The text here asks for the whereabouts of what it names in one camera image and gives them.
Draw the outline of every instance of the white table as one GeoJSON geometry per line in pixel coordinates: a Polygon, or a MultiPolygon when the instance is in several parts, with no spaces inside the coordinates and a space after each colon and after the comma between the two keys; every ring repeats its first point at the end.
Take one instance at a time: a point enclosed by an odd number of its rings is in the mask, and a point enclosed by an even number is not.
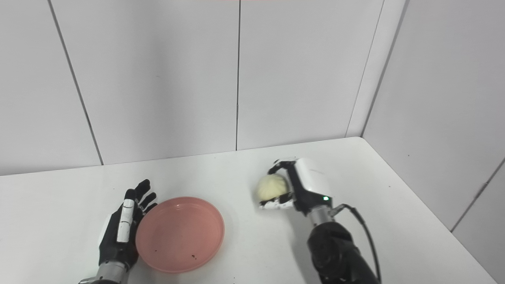
{"type": "MultiPolygon", "coordinates": [[[[278,158],[308,157],[326,172],[335,203],[356,206],[374,238],[383,283],[496,283],[361,138],[0,177],[0,279],[77,283],[98,265],[98,235],[124,192],[145,178],[159,201],[195,196],[223,215],[226,234],[203,267],[163,274],[142,260],[135,283],[319,283],[306,246],[310,222],[294,210],[260,211],[259,178],[278,158]]],[[[337,216],[373,266],[361,226],[337,216]]]]}

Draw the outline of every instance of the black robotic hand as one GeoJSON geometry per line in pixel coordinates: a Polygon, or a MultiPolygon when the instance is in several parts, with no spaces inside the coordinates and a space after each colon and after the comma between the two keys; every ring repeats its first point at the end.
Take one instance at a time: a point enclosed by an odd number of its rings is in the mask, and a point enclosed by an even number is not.
{"type": "Polygon", "coordinates": [[[150,181],[145,179],[139,183],[134,190],[127,190],[125,194],[125,202],[111,215],[109,224],[104,233],[104,238],[100,243],[99,265],[112,261],[121,262],[125,265],[126,270],[130,270],[130,268],[137,262],[138,252],[137,247],[135,246],[135,235],[137,233],[138,225],[144,215],[157,205],[157,203],[149,205],[156,199],[156,193],[151,193],[145,196],[142,200],[150,188],[150,181]],[[121,218],[122,214],[126,215],[124,207],[127,200],[133,201],[131,202],[133,204],[133,210],[130,210],[130,212],[133,213],[133,216],[130,218],[131,224],[126,223],[128,221],[124,221],[124,218],[121,218]],[[123,223],[122,225],[129,227],[129,236],[127,235],[123,239],[123,242],[118,242],[120,222],[123,223]]]}

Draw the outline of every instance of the pink plate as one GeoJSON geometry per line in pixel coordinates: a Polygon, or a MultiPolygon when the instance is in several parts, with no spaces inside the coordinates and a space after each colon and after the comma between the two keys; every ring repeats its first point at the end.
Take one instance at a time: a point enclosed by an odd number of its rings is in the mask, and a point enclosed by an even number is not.
{"type": "Polygon", "coordinates": [[[147,213],[138,227],[136,245],[150,267],[181,273],[207,263],[223,237],[223,217],[216,207],[199,198],[179,197],[147,213]]]}

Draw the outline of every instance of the black cable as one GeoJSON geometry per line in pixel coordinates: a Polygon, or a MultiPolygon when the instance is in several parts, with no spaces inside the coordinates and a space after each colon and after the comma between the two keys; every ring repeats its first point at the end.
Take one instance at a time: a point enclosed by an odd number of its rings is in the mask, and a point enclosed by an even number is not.
{"type": "Polygon", "coordinates": [[[365,224],[365,220],[363,217],[360,215],[358,210],[355,207],[352,207],[349,204],[342,203],[339,206],[337,206],[336,209],[336,214],[338,214],[340,211],[342,211],[344,208],[349,209],[349,211],[354,215],[354,217],[358,220],[358,222],[361,224],[363,229],[365,230],[365,233],[367,234],[368,238],[368,243],[370,244],[370,249],[372,250],[372,255],[374,257],[374,262],[375,262],[375,274],[377,275],[377,280],[379,283],[382,282],[381,280],[381,275],[380,275],[380,268],[379,268],[379,258],[377,257],[377,252],[375,251],[375,245],[374,241],[372,239],[372,235],[370,234],[370,231],[368,230],[367,225],[365,224]]]}

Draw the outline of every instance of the robotic hand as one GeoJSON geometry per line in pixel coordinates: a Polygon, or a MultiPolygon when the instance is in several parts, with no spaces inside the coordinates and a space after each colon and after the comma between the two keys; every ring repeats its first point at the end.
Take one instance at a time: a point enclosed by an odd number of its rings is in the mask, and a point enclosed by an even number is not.
{"type": "Polygon", "coordinates": [[[286,169],[292,190],[270,200],[261,201],[260,207],[281,209],[294,206],[297,211],[309,217],[314,228],[307,244],[321,283],[380,283],[379,263],[372,237],[356,208],[347,204],[332,208],[332,198],[326,178],[313,161],[304,158],[277,160],[268,174],[275,174],[281,168],[286,169]],[[351,211],[367,234],[377,276],[354,245],[351,234],[333,219],[344,208],[351,211]]]}
{"type": "Polygon", "coordinates": [[[86,278],[79,284],[120,284],[126,273],[138,260],[135,246],[137,228],[147,212],[157,203],[156,193],[142,200],[151,188],[148,179],[137,187],[126,191],[123,204],[109,217],[99,250],[98,272],[95,277],[86,278]]]}

